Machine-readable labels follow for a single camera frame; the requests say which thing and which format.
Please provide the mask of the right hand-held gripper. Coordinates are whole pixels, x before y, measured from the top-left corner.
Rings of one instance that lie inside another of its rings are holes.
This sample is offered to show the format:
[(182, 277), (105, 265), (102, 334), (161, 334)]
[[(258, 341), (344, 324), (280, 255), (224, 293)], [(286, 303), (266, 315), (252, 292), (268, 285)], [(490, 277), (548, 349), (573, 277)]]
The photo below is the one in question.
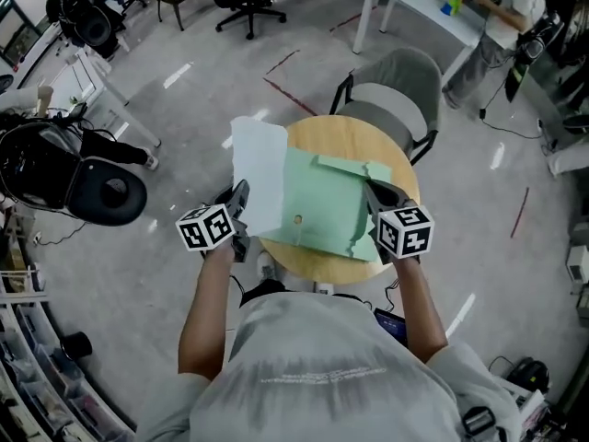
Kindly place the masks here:
[(384, 211), (372, 214), (375, 227), (369, 233), (383, 264), (430, 251), (435, 223), (425, 206), (417, 205), (400, 187), (381, 180), (365, 180), (364, 197), (369, 211)]

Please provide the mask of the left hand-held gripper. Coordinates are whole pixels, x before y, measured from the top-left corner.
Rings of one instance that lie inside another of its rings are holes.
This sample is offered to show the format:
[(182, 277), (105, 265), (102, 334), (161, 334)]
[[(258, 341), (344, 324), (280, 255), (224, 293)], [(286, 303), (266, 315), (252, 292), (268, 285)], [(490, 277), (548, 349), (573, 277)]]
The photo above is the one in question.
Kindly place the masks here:
[(214, 205), (190, 210), (176, 221), (176, 229), (188, 251), (206, 255), (225, 242), (234, 250), (234, 261), (244, 262), (250, 239), (247, 226), (238, 220), (248, 203), (249, 184), (241, 180), (220, 192)]

